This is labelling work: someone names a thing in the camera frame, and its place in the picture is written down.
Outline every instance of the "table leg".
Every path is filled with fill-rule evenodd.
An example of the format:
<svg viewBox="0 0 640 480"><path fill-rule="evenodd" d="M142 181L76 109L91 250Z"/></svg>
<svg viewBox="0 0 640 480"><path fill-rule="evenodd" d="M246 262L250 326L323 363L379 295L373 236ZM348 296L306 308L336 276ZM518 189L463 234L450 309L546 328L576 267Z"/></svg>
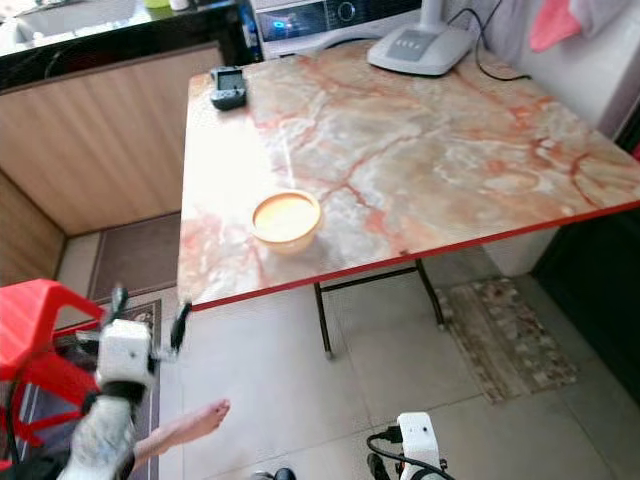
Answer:
<svg viewBox="0 0 640 480"><path fill-rule="evenodd" d="M429 298L431 299L431 305L433 305L433 311L436 313L436 322L438 322L438 328L440 330L444 330L447 328L447 324L444 321L444 316L442 315L442 308L440 308L440 302L438 301L438 296L436 295L436 291L433 289L433 285L431 285L431 281L429 280L429 276L424 269L424 265L420 259L416 260L416 269L420 274L420 280L422 280L422 284L424 288L427 289L427 293L429 294Z"/></svg>
<svg viewBox="0 0 640 480"><path fill-rule="evenodd" d="M316 303L318 304L318 317L320 319L320 331L322 332L322 343L324 344L324 354L327 358L333 358L331 351L331 341L329 340L329 330L327 329L327 318L324 314L324 302L322 301L322 289L319 283L314 283L313 288L316 292Z"/></svg>

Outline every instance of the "red table edge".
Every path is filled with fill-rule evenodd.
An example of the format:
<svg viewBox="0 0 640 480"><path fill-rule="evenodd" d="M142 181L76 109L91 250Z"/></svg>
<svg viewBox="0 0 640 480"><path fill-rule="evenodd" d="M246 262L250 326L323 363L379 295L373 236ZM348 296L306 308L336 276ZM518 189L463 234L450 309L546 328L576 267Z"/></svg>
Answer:
<svg viewBox="0 0 640 480"><path fill-rule="evenodd" d="M489 235L487 237L475 238L473 240L467 240L466 242L454 243L451 245L446 245L444 247L434 248L432 250L425 250L422 252L411 253L409 255L403 255L401 257L382 260L380 262L373 262L373 263L368 263L366 265L360 265L358 267L347 268L346 270L340 270L338 272L325 273L323 275L318 275L315 277L295 280L293 282L283 283L281 285L267 287L261 290L254 290L252 292L240 293L238 295L232 295L230 297L222 298L220 300L211 300L204 303L194 304L193 311L200 312L203 310L208 310L209 308L218 307L220 305L226 305L228 303L240 302L242 300L247 300L249 298L260 297L262 295L268 295L270 293L281 292L283 290L291 290L293 288L303 287L305 285L311 285L313 283L326 282L327 280L333 280L336 278L345 277L347 275L353 275L355 273L366 272L367 270L373 270L376 268L397 265L399 263L405 263L410 260L415 260L422 257L430 257L432 255L452 252L452 251L460 250L466 247L482 245L484 243L492 242L495 240L501 240L504 238L514 237L516 235L521 235L523 233L535 232L537 230L544 230L546 228L552 228L552 227L561 227L563 225L568 225L570 223L577 223L584 220L590 220L593 218L611 215L613 213L620 213L627 210L632 210L637 207L640 207L640 200L636 200L630 203L624 203L622 205L616 205L614 207L603 208L601 210L582 213L580 215L574 215L572 217L565 217L560 220L552 220L549 222L543 222L543 223L531 225L528 227L518 228L515 230L510 230L508 232L496 233L494 235Z"/></svg>

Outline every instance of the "wooden wall panel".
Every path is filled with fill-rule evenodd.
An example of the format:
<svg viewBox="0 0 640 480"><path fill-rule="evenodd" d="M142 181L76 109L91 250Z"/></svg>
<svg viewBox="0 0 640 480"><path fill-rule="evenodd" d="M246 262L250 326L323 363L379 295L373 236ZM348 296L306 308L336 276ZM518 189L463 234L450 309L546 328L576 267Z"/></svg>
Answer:
<svg viewBox="0 0 640 480"><path fill-rule="evenodd" d="M222 63L210 46L0 96L0 169L68 235L180 210L188 80Z"/></svg>
<svg viewBox="0 0 640 480"><path fill-rule="evenodd" d="M0 286L53 278L65 235L0 172Z"/></svg>

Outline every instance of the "bowl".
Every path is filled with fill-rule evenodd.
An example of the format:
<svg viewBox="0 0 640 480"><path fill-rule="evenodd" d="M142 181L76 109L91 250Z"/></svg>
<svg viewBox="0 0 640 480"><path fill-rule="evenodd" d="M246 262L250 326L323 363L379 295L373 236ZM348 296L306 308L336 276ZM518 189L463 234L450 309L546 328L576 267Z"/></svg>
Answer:
<svg viewBox="0 0 640 480"><path fill-rule="evenodd" d="M270 250L290 255L307 248L320 228L322 209L313 195L285 190L265 198L253 211L253 235Z"/></svg>

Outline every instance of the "sink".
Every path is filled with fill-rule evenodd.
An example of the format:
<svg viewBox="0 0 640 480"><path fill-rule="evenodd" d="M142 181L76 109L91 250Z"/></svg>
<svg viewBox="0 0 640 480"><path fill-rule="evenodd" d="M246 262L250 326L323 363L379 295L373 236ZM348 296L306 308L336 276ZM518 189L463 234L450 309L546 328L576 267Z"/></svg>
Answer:
<svg viewBox="0 0 640 480"><path fill-rule="evenodd" d="M137 6L136 0L84 0L23 13L0 25L0 50L61 34L83 36L85 29L90 32L84 34L97 33L100 27L129 20Z"/></svg>

